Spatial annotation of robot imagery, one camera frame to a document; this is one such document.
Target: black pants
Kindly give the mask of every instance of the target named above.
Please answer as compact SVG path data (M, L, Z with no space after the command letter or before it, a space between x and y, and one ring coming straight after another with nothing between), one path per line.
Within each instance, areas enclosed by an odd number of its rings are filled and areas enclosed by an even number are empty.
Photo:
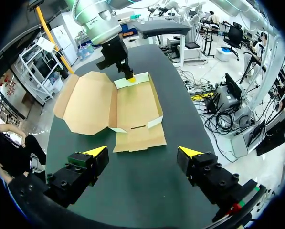
M23 148L22 146L19 147L19 150L22 151L24 154L27 154L29 157L31 153L34 153L39 162L42 165L46 164L46 154L43 152L41 146L39 145L38 141L33 135L28 135L25 138L26 147Z
M46 164L46 154L43 152L36 138L28 135L25 138L26 147L20 146L17 151L16 162L13 164L10 174L14 177L31 172L30 161L31 153L34 153L42 165Z

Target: dark table surface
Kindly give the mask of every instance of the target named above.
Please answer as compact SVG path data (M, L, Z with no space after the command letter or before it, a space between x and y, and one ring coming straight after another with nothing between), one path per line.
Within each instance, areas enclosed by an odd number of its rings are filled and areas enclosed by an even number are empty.
M187 35L188 31L191 29L189 26L167 20L145 21L144 24L136 21L133 23L133 26L143 34L144 38L162 34Z
M176 163L178 146L213 151L203 123L172 63L155 45L131 48L134 73L149 72L163 109L166 146L144 151L112 153L116 134L106 128L94 136L72 133L64 120L54 117L47 151L47 173L64 166L75 151L106 145L109 164L94 187L87 187L68 209L103 223L127 227L176 226L202 228L211 223L218 208L198 187L192 187ZM99 71L87 63L75 73ZM116 66L101 70L114 81L124 77Z

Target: cardboard box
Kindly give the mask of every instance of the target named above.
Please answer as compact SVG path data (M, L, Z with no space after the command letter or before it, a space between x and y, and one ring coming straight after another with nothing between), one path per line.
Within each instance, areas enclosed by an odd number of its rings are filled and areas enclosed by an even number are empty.
M111 82L105 73L71 75L55 104L54 114L72 132L95 135L106 127L116 134L113 152L166 145L163 112L148 73Z

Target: refrigerator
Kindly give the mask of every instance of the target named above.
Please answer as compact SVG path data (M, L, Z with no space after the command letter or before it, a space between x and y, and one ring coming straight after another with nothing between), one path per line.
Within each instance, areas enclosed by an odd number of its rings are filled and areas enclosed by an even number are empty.
M62 50L64 58L72 66L77 60L76 48L71 43L71 40L63 25L53 28L50 31L55 43Z

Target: black office chair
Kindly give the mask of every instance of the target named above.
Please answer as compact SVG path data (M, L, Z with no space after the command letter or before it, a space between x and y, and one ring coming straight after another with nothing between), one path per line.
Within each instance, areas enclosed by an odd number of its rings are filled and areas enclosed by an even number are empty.
M237 29L241 29L242 28L242 25L236 23L236 22L233 22L232 23L234 27L236 27Z
M228 34L227 34L228 38L224 38L224 41L229 44L231 47L221 47L221 48L227 48L229 49L230 51L232 51L236 57L237 57L237 60L239 60L239 55L238 53L232 49L233 47L234 48L237 48L239 49L240 48L240 43L243 39L243 31L239 28L236 28L234 26L230 26L229 28L229 31L228 31Z

